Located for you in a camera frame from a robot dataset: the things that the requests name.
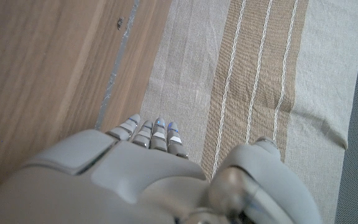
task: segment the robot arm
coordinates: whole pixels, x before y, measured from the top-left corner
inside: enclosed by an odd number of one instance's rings
[[[321,223],[299,178],[260,138],[227,156],[209,183],[177,125],[77,133],[27,161],[0,186],[0,223]]]

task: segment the beige striped fabric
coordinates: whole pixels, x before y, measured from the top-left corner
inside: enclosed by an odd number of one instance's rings
[[[201,161],[209,179],[234,146],[260,136],[274,138],[284,160],[307,4],[231,0]]]

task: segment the wooden panel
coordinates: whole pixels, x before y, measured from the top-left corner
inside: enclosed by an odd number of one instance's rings
[[[116,24],[133,3],[0,0],[0,183],[45,147],[94,127],[125,31]]]
[[[161,41],[171,0],[141,1],[119,67],[102,130],[139,113]]]

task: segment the metal strip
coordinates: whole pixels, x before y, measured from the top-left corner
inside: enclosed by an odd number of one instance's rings
[[[135,0],[134,6],[132,7],[132,10],[131,10],[131,14],[129,15],[128,24],[127,24],[125,33],[122,36],[121,44],[119,46],[119,50],[117,53],[117,58],[116,58],[116,61],[114,62],[114,66],[112,68],[110,79],[107,84],[106,91],[104,92],[104,98],[102,101],[102,105],[100,106],[98,119],[96,120],[96,124],[94,126],[94,128],[96,130],[99,130],[102,125],[104,114],[107,109],[107,104],[109,103],[109,100],[110,100],[112,87],[114,86],[114,82],[116,80],[119,64],[121,63],[122,56],[124,55],[125,46],[127,45],[128,37],[129,37],[129,34],[131,33],[131,27],[134,23],[136,10],[137,10],[137,6],[139,5],[139,1],[140,0]]]

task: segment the white stripe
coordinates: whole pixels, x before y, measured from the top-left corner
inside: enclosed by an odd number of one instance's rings
[[[251,94],[251,100],[249,101],[249,107],[248,107],[248,120],[247,120],[247,134],[246,134],[246,144],[249,142],[249,133],[251,130],[251,116],[252,116],[252,107],[254,106],[254,99],[256,95],[256,89],[258,89],[258,81],[259,81],[259,72],[260,72],[260,63],[262,61],[262,51],[264,49],[264,43],[265,43],[265,37],[266,37],[266,29],[267,29],[267,21],[269,21],[269,15],[270,15],[270,8],[272,7],[273,0],[270,0],[268,2],[267,11],[266,11],[266,17],[265,17],[265,24],[264,29],[262,32],[262,38],[260,40],[260,46],[259,46],[259,53],[258,53],[258,64],[256,67],[256,75],[255,75],[255,82],[254,82],[254,89],[252,90]]]
[[[287,46],[285,47],[285,53],[284,53],[284,59],[283,59],[283,74],[281,76],[280,99],[278,99],[277,107],[276,107],[276,110],[274,111],[274,129],[273,129],[273,140],[274,141],[276,141],[276,135],[277,135],[278,111],[280,110],[280,106],[283,103],[283,98],[284,98],[285,70],[286,70],[286,65],[287,65],[288,51],[290,50],[291,34],[292,34],[293,22],[295,20],[295,13],[296,13],[297,5],[298,5],[298,0],[295,0],[295,3],[293,5],[293,10],[292,10],[290,29],[288,31]]]
[[[219,133],[218,133],[218,143],[216,144],[216,153],[215,153],[215,161],[214,161],[214,166],[213,166],[212,178],[215,176],[216,169],[218,168],[218,159],[219,159],[219,151],[221,150],[222,131],[223,131],[223,122],[224,122],[224,109],[226,106],[227,91],[229,91],[230,77],[231,77],[231,73],[233,71],[234,57],[236,55],[237,39],[239,37],[242,14],[244,13],[245,7],[246,7],[246,0],[242,0],[239,20],[237,22],[237,30],[236,30],[236,34],[234,35],[234,40],[233,40],[233,46],[232,46],[232,52],[231,52],[231,58],[230,58],[230,64],[229,64],[229,71],[228,71],[228,75],[226,78],[226,86],[224,87],[221,120],[220,120],[220,124],[219,124]]]

